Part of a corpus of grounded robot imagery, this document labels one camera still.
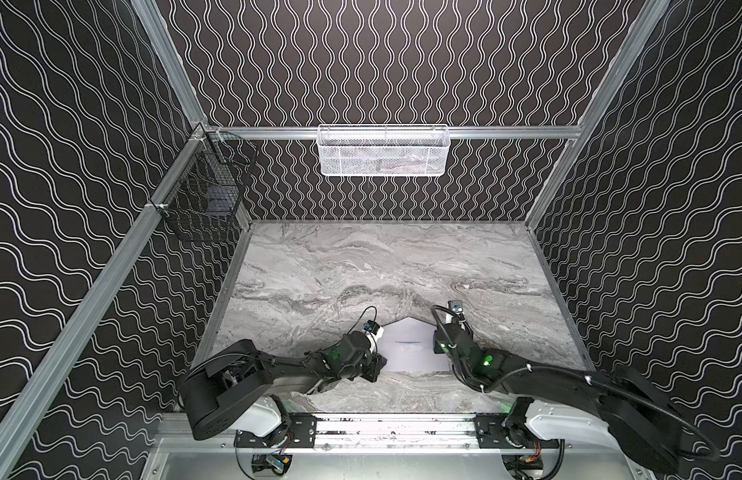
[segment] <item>gray marble tabletop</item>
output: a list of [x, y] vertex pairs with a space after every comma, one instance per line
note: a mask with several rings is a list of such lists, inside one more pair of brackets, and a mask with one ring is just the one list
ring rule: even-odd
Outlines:
[[[274, 355], [334, 343], [369, 305], [382, 325], [434, 323], [429, 306], [462, 300], [475, 339], [540, 362], [583, 368], [520, 224], [254, 224], [214, 344], [243, 338]], [[382, 371], [314, 396], [281, 395], [319, 412], [502, 412], [448, 372]]]

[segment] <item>black wall panel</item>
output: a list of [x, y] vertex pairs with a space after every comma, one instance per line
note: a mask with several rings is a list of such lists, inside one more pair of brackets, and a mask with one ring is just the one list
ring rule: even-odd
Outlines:
[[569, 125], [642, 0], [158, 0], [212, 124]]
[[139, 478], [234, 250], [158, 227], [11, 478]]
[[[227, 136], [226, 156], [240, 156]], [[314, 141], [267, 141], [243, 201], [264, 220], [523, 221], [565, 140], [453, 141], [437, 177], [325, 177]]]
[[722, 449], [678, 478], [742, 478], [742, 0], [672, 2], [537, 235], [596, 366]]
[[127, 0], [0, 0], [0, 421], [190, 130]]

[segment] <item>white wire basket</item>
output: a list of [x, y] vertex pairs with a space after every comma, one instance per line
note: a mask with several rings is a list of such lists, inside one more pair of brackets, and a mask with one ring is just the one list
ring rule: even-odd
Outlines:
[[331, 177], [439, 177], [446, 125], [319, 125], [320, 172]]

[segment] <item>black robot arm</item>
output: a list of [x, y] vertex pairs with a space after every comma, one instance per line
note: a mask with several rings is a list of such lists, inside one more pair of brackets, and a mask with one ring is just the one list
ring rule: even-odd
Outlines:
[[[374, 334], [376, 323], [366, 323]], [[365, 332], [346, 334], [336, 344], [302, 358], [272, 356], [251, 340], [233, 343], [191, 371], [180, 388], [196, 440], [229, 428], [262, 396], [281, 392], [327, 392], [341, 379], [375, 382], [387, 360], [372, 350]]]
[[[626, 456], [657, 473], [677, 473], [680, 457], [712, 460], [720, 455], [712, 441], [685, 420], [669, 398], [637, 370], [622, 369], [606, 375], [533, 362], [506, 350], [481, 348], [472, 339], [461, 304], [449, 302], [449, 307], [433, 307], [438, 325], [433, 350], [449, 356], [457, 379], [471, 389], [544, 398], [599, 417], [608, 424], [608, 431]], [[449, 322], [443, 323], [440, 313], [445, 313]], [[518, 427], [506, 434], [524, 442], [529, 433], [522, 431], [522, 425]], [[707, 450], [682, 450], [682, 427], [701, 438]]]

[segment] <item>paper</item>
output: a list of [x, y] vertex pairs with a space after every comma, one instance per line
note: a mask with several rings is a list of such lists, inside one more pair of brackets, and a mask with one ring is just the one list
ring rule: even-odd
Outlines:
[[433, 353], [435, 327], [406, 317], [384, 326], [379, 354], [387, 359], [385, 372], [450, 372], [446, 354]]

